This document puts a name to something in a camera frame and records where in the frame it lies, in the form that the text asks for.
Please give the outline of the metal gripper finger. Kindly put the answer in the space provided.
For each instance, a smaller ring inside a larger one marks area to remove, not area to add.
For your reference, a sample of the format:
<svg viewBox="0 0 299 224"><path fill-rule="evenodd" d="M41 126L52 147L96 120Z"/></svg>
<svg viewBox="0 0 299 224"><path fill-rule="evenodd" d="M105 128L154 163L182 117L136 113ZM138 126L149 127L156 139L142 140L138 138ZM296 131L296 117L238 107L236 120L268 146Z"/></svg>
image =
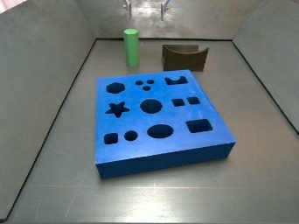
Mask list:
<svg viewBox="0 0 299 224"><path fill-rule="evenodd" d="M160 4L160 19L161 21L164 21L164 13L166 12L168 10L168 4L172 0L164 0Z"/></svg>
<svg viewBox="0 0 299 224"><path fill-rule="evenodd" d="M122 0L122 8L128 11L128 17L132 18L132 4L130 0Z"/></svg>

